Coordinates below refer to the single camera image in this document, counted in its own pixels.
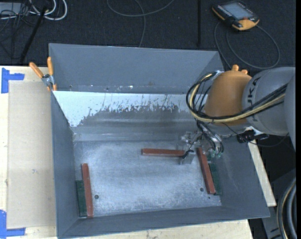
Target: black floor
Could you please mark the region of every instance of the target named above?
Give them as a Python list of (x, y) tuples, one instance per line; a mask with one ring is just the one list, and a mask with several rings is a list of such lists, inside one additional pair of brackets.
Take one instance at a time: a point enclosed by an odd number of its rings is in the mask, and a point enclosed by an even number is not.
[[(0, 1), (30, 5), (28, 0)], [(62, 0), (56, 1), (57, 8), (49, 15), (52, 18), (61, 17), (65, 12)], [(65, 1), (66, 17), (62, 20), (44, 19), (25, 57), (23, 51), (39, 16), (29, 13), (0, 19), (0, 65), (27, 65), (33, 61), (38, 66), (46, 66), (49, 43), (218, 50), (215, 40), (225, 58), (225, 69), (235, 63), (253, 76), (260, 71), (259, 67), (295, 66), (296, 63), (296, 0), (241, 0), (259, 16), (258, 26), (265, 32), (256, 27), (238, 32), (224, 24), (215, 29), (220, 21), (211, 6), (231, 0), (201, 0), (200, 9), (198, 0)], [(32, 0), (32, 3), (41, 10), (45, 0)], [(124, 16), (111, 8), (126, 15), (148, 15)], [(229, 44), (242, 60), (234, 55)], [(275, 145), (280, 140), (281, 137), (271, 136), (261, 142)], [(260, 151), (270, 181), (295, 167), (295, 152), (289, 139), (283, 139), (275, 147), (262, 147)], [(260, 220), (250, 220), (250, 227), (254, 239), (266, 238)]]

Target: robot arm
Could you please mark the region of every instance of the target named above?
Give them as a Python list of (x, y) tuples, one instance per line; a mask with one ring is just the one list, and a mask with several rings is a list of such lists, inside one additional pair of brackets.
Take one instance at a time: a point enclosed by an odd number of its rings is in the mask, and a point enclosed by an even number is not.
[[(202, 96), (200, 88), (208, 80), (213, 83), (207, 96)], [(251, 77), (234, 65), (217, 77), (206, 74), (189, 89), (187, 105), (201, 127), (215, 135), (231, 136), (253, 128), (258, 134), (289, 134), (296, 148), (295, 67), (269, 69)]]

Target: black cable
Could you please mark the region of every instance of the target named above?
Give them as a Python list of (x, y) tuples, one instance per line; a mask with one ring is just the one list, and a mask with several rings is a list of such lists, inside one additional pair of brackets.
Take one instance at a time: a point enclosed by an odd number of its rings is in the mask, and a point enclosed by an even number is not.
[(293, 208), (293, 200), (296, 194), (296, 184), (294, 184), (289, 197), (288, 197), (288, 203), (287, 203), (287, 221), (290, 228), (290, 231), (292, 233), (293, 238), (297, 238), (296, 229), (293, 224), (293, 215), (292, 215), (292, 208)]
[(24, 47), (24, 49), (22, 51), (21, 58), (20, 58), (20, 61), (19, 61), (20, 64), (23, 64), (23, 62), (24, 62), (24, 59), (25, 59), (25, 57), (27, 55), (27, 52), (28, 52), (28, 50), (29, 50), (29, 48), (31, 46), (31, 43), (32, 43), (32, 41), (33, 41), (33, 39), (35, 37), (35, 34), (36, 34), (36, 32), (37, 32), (37, 30), (38, 30), (38, 28), (39, 28), (39, 26), (40, 26), (40, 24), (41, 24), (41, 22), (42, 22), (42, 20), (44, 18), (44, 14), (45, 14), (45, 11), (46, 11), (46, 9), (48, 7), (48, 4), (49, 4), (49, 1), (46, 0), (46, 3), (45, 3), (45, 5), (42, 8), (42, 12), (41, 12), (41, 14), (40, 14), (40, 16), (39, 16), (39, 18), (38, 18), (38, 20), (36, 22), (36, 25), (35, 25), (32, 33), (31, 33), (31, 35), (30, 35), (30, 37), (29, 37), (29, 39), (28, 39), (28, 41), (27, 41), (27, 43), (26, 43), (26, 45), (25, 45), (25, 47)]
[(201, 102), (200, 102), (200, 105), (199, 105), (199, 111), (200, 111), (200, 112), (202, 111), (202, 109), (203, 109), (203, 107), (204, 107), (203, 101), (204, 101), (205, 96), (206, 96), (207, 93), (209, 92), (210, 88), (211, 88), (211, 86), (207, 88), (207, 90), (205, 91), (205, 93), (204, 93), (204, 95), (203, 95), (203, 97), (202, 97), (202, 99), (201, 99)]
[[(217, 29), (217, 27), (219, 26), (219, 24), (220, 24), (220, 21), (215, 25), (215, 28), (214, 28), (214, 41), (215, 41), (215, 44), (216, 44), (216, 46), (217, 46), (217, 49), (218, 49), (218, 51), (219, 51), (221, 57), (224, 59), (224, 61), (225, 61), (225, 63), (227, 64), (227, 66), (228, 66), (229, 68), (231, 68), (230, 64), (229, 64), (229, 63), (227, 62), (227, 60), (225, 59), (225, 56), (224, 56), (224, 54), (222, 53), (222, 50), (220, 49), (220, 46), (219, 46), (218, 41), (217, 41), (217, 38), (216, 38), (216, 29)], [(230, 50), (233, 52), (233, 54), (234, 54), (240, 61), (242, 61), (243, 63), (245, 63), (246, 65), (249, 65), (249, 66), (251, 66), (251, 67), (253, 67), (253, 68), (261, 69), (261, 70), (273, 68), (273, 67), (275, 67), (275, 66), (279, 63), (279, 60), (280, 60), (280, 58), (281, 58), (281, 55), (280, 55), (280, 49), (279, 49), (279, 47), (278, 47), (276, 41), (274, 40), (274, 38), (273, 38), (266, 30), (264, 30), (263, 28), (261, 28), (261, 27), (258, 26), (258, 25), (256, 25), (256, 27), (259, 28), (260, 30), (262, 30), (264, 33), (266, 33), (266, 34), (269, 36), (269, 38), (272, 40), (272, 42), (275, 44), (275, 47), (276, 47), (277, 52), (278, 52), (278, 58), (277, 58), (277, 61), (275, 62), (275, 64), (273, 64), (272, 66), (269, 66), (269, 67), (259, 67), (259, 66), (256, 66), (256, 65), (252, 65), (252, 64), (248, 63), (247, 61), (243, 60), (243, 59), (242, 59), (242, 58), (234, 51), (234, 49), (232, 48), (232, 46), (231, 46), (231, 44), (230, 44), (230, 42), (229, 42), (229, 37), (228, 37), (229, 30), (226, 31), (226, 40), (227, 40), (227, 44), (228, 44)]]
[(252, 142), (252, 141), (249, 141), (249, 140), (245, 139), (245, 138), (242, 137), (240, 134), (238, 134), (236, 131), (234, 131), (232, 128), (230, 128), (229, 125), (227, 125), (226, 123), (223, 122), (222, 124), (224, 124), (228, 129), (230, 129), (233, 133), (235, 133), (238, 137), (240, 137), (240, 139), (241, 139), (243, 142), (245, 142), (245, 143), (251, 143), (251, 144), (257, 145), (257, 146), (259, 146), (259, 147), (267, 147), (267, 148), (276, 147), (276, 146), (280, 145), (280, 144), (285, 140), (285, 138), (289, 135), (289, 134), (287, 133), (285, 136), (283, 136), (283, 138), (282, 138), (278, 143), (275, 143), (275, 144), (273, 144), (273, 145), (262, 145), (262, 144), (254, 143), (254, 142)]
[[(143, 39), (144, 39), (145, 32), (146, 32), (146, 15), (145, 15), (145, 11), (144, 11), (143, 7), (141, 6), (140, 2), (139, 2), (138, 0), (134, 0), (134, 1), (138, 4), (139, 8), (141, 9), (141, 11), (142, 11), (142, 13), (143, 13), (143, 14), (142, 14), (143, 20), (144, 20), (143, 31), (142, 31), (141, 39), (140, 39), (140, 42), (139, 42), (139, 45), (138, 45), (138, 47), (140, 48), (140, 47), (141, 47), (141, 44), (142, 44), (142, 41), (143, 41)], [(114, 11), (114, 10), (109, 6), (108, 0), (107, 0), (107, 5), (108, 5), (108, 7), (109, 7), (112, 11)], [(121, 16), (132, 17), (131, 15), (125, 15), (125, 14), (122, 14), (122, 13), (118, 13), (117, 11), (114, 11), (114, 12), (117, 13), (117, 14), (119, 14), (119, 15), (121, 15)]]
[(220, 53), (221, 58), (224, 59), (225, 63), (226, 63), (226, 64), (228, 65), (228, 67), (231, 69), (231, 66), (230, 66), (230, 64), (226, 61), (225, 56), (224, 56), (224, 54), (222, 53), (222, 51), (221, 51), (221, 49), (220, 49), (220, 47), (219, 47), (218, 41), (217, 41), (217, 39), (216, 39), (216, 29), (217, 29), (217, 27), (219, 26), (219, 24), (220, 24), (220, 21), (219, 21), (219, 22), (215, 25), (215, 27), (214, 27), (214, 41), (215, 41), (216, 47), (217, 47), (217, 49), (218, 49), (218, 51), (219, 51), (219, 53)]
[(298, 226), (298, 216), (297, 216), (297, 205), (296, 205), (296, 194), (294, 197), (294, 203), (293, 203), (293, 221), (294, 221), (294, 226), (297, 228)]
[(3, 27), (1, 28), (1, 30), (0, 30), (0, 33), (5, 29), (6, 25), (9, 23), (9, 20), (10, 20), (9, 18), (6, 20), (4, 26), (3, 26)]
[(189, 152), (190, 152), (190, 150), (191, 150), (192, 145), (193, 145), (200, 137), (202, 137), (202, 135), (203, 135), (203, 133), (200, 134), (200, 135), (199, 135), (199, 136), (191, 143), (189, 149), (184, 153), (183, 156), (181, 156), (182, 159), (185, 159), (185, 158), (189, 155)]
[(291, 181), (291, 183), (288, 185), (288, 187), (286, 188), (284, 193), (281, 195), (279, 203), (278, 203), (278, 207), (277, 207), (277, 221), (278, 221), (280, 233), (281, 233), (281, 236), (282, 236), (283, 239), (288, 239), (287, 234), (286, 234), (286, 230), (285, 230), (285, 226), (284, 226), (284, 221), (283, 221), (284, 206), (285, 206), (285, 202), (286, 202), (287, 198), (289, 197), (289, 194), (291, 193), (291, 191), (294, 188), (295, 184), (296, 184), (296, 178), (294, 178)]
[(119, 15), (126, 16), (126, 17), (141, 17), (141, 16), (147, 16), (147, 15), (150, 15), (150, 14), (154, 14), (154, 13), (160, 12), (160, 11), (164, 10), (165, 8), (167, 8), (169, 5), (171, 5), (173, 1), (174, 0), (171, 0), (167, 5), (165, 5), (164, 7), (160, 8), (158, 10), (155, 10), (155, 11), (151, 11), (151, 12), (147, 12), (147, 13), (142, 13), (142, 14), (124, 14), (124, 13), (120, 13), (120, 12), (114, 10), (110, 6), (110, 4), (109, 4), (109, 0), (106, 0), (107, 6), (108, 6), (109, 9), (111, 9), (113, 12), (115, 12), (115, 13), (117, 13)]
[(210, 116), (208, 116), (207, 114), (202, 113), (201, 111), (197, 111), (194, 107), (191, 107), (191, 106), (190, 106), (190, 104), (189, 104), (189, 95), (190, 95), (190, 93), (192, 93), (192, 90), (193, 90), (197, 85), (199, 85), (199, 87), (198, 87), (197, 90), (196, 90), (196, 93), (194, 93), (194, 98), (193, 98), (193, 101), (194, 101), (195, 98), (196, 98), (196, 94), (197, 94), (197, 92), (198, 92), (198, 89), (200, 88), (200, 85), (201, 85), (204, 81), (210, 79), (210, 78), (211, 78), (212, 76), (214, 76), (215, 74), (216, 74), (216, 73), (214, 72), (214, 74), (212, 73), (211, 76), (209, 76), (208, 78), (204, 79), (203, 81), (198, 81), (198, 82), (194, 83), (194, 84), (189, 88), (189, 90), (188, 90), (188, 92), (187, 92), (187, 94), (186, 94), (186, 103), (187, 103), (188, 108), (189, 108), (193, 113), (195, 113), (196, 115), (198, 115), (198, 116), (200, 116), (200, 117), (202, 117), (202, 118), (211, 119), (211, 120), (213, 120), (213, 119), (214, 119), (214, 120), (217, 120), (217, 119), (227, 119), (227, 118), (232, 118), (232, 117), (235, 117), (235, 116), (239, 116), (239, 115), (241, 115), (241, 114), (243, 114), (243, 113), (245, 113), (245, 112), (247, 112), (247, 111), (252, 110), (252, 109), (255, 108), (257, 105), (259, 105), (259, 104), (261, 104), (261, 103), (263, 103), (263, 102), (265, 102), (265, 101), (269, 102), (270, 100), (272, 100), (272, 99), (278, 97), (280, 94), (282, 94), (282, 93), (285, 91), (285, 89), (286, 89), (286, 87), (287, 87), (287, 84), (284, 84), (284, 85), (281, 86), (280, 88), (274, 90), (273, 92), (269, 93), (267, 96), (265, 96), (265, 97), (263, 97), (262, 99), (260, 99), (259, 101), (255, 102), (253, 105), (251, 105), (251, 106), (249, 106), (249, 107), (243, 109), (242, 111), (240, 111), (239, 113), (236, 113), (236, 114), (234, 114), (234, 115), (230, 115), (230, 116), (219, 116), (219, 117), (210, 117)]
[(139, 45), (138, 47), (141, 47), (141, 44), (142, 44), (142, 41), (144, 39), (144, 35), (145, 35), (145, 32), (146, 32), (146, 15), (150, 15), (150, 14), (154, 14), (154, 13), (157, 13), (165, 8), (167, 8), (174, 0), (171, 0), (166, 6), (158, 9), (158, 10), (155, 10), (155, 11), (151, 11), (151, 12), (148, 12), (148, 13), (145, 13), (143, 7), (141, 6), (140, 2), (138, 0), (134, 0), (140, 7), (141, 11), (142, 11), (142, 14), (124, 14), (124, 13), (121, 13), (121, 12), (118, 12), (116, 10), (114, 10), (110, 4), (109, 4), (109, 0), (106, 0), (106, 3), (107, 3), (107, 6), (110, 10), (112, 10), (113, 12), (121, 15), (121, 16), (126, 16), (126, 17), (143, 17), (144, 19), (144, 26), (143, 26), (143, 32), (142, 32), (142, 35), (141, 35), (141, 39), (140, 39), (140, 42), (139, 42)]
[(233, 54), (239, 59), (241, 60), (243, 63), (247, 64), (248, 66), (251, 66), (253, 68), (256, 68), (256, 69), (261, 69), (261, 70), (266, 70), (266, 69), (270, 69), (270, 68), (273, 68), (275, 67), (279, 61), (280, 61), (280, 58), (281, 58), (281, 55), (280, 55), (280, 49), (276, 43), (276, 41), (274, 40), (274, 38), (267, 32), (265, 31), (263, 28), (261, 28), (260, 26), (256, 25), (257, 28), (259, 28), (260, 30), (262, 30), (264, 33), (267, 34), (267, 36), (273, 41), (273, 43), (275, 44), (276, 46), (276, 49), (277, 49), (277, 52), (278, 52), (278, 58), (277, 58), (277, 61), (272, 65), (272, 66), (268, 66), (268, 67), (260, 67), (260, 66), (256, 66), (256, 65), (252, 65), (250, 63), (248, 63), (247, 61), (243, 60), (235, 51), (234, 49), (232, 48), (231, 44), (230, 44), (230, 41), (229, 41), (229, 37), (228, 37), (228, 33), (229, 31), (226, 32), (226, 41), (227, 41), (227, 44), (229, 45), (229, 48), (230, 50), (233, 52)]

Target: white cable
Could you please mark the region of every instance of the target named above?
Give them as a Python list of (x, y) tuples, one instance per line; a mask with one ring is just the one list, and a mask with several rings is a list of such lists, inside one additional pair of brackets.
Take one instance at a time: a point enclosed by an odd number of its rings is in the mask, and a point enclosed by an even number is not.
[(62, 19), (64, 19), (67, 15), (67, 3), (66, 3), (65, 0), (62, 0), (62, 1), (63, 1), (63, 4), (64, 4), (64, 7), (65, 7), (65, 11), (64, 11), (64, 14), (61, 17), (59, 17), (59, 18), (50, 18), (48, 16), (44, 16), (44, 17), (46, 19), (49, 19), (49, 20), (62, 20)]
[[(29, 0), (29, 2), (32, 5), (32, 8), (35, 10), (35, 12), (30, 11), (30, 13), (40, 15), (41, 12), (33, 5), (32, 0)], [(44, 15), (49, 15), (49, 14), (51, 14), (51, 13), (53, 13), (55, 11), (55, 9), (56, 9), (56, 1), (53, 0), (53, 3), (54, 3), (53, 9), (51, 11), (46, 12)]]

